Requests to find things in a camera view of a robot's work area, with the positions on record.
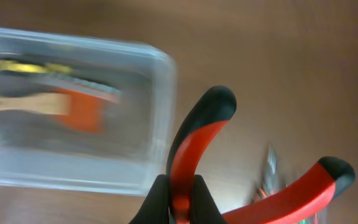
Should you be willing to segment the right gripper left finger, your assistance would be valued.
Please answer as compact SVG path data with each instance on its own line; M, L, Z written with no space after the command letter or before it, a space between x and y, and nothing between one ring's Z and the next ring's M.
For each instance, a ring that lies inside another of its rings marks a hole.
M129 224L168 224L169 196L169 177L160 174L156 177L139 211Z

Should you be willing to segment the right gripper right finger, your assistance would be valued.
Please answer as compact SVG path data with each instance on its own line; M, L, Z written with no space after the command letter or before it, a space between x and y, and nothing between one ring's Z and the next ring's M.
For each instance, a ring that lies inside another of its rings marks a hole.
M191 191L191 224L227 224L201 175L194 176Z

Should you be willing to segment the orange black needle-nose pliers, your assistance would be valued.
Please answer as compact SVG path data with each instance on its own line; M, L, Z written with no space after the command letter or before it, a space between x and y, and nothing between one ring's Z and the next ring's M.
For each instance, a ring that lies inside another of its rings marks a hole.
M271 143L267 144L267 151L260 171L260 179L256 183L252 202L258 202L272 196L287 186L285 162L277 154Z

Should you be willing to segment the small red cutting pliers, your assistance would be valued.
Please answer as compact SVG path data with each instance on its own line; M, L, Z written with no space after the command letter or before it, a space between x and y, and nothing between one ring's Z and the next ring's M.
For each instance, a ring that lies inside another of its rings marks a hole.
M211 87L194 105L175 136L167 161L172 217L190 223L195 170L204 151L236 112L236 97L225 86ZM346 161L326 156L278 193L224 214L227 223L296 223L319 212L355 181Z

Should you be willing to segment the orange scraper wooden handle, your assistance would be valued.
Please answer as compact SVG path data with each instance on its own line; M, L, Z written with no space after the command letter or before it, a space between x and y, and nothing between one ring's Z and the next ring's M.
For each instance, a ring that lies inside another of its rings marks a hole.
M76 131L98 133L106 100L59 88L26 96L0 96L0 111L23 111L53 117Z

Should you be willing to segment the clear plastic container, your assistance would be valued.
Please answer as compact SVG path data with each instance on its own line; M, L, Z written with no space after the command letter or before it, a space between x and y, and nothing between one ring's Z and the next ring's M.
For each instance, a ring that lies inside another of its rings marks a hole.
M145 195L174 102L150 45L0 28L0 185Z

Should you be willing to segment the metal file black yellow handle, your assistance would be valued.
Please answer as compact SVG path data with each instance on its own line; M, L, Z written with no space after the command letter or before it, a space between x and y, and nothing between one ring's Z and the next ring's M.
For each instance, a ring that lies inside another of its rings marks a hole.
M113 85L75 74L68 65L0 57L0 74L25 77L32 82L86 93L106 101L119 103L121 91Z

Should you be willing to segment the clear case of screwdrivers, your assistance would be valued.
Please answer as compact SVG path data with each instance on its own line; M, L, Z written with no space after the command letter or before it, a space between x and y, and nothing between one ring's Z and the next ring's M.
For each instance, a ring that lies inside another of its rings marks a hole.
M319 212L298 222L297 224L327 224L328 208L324 207Z

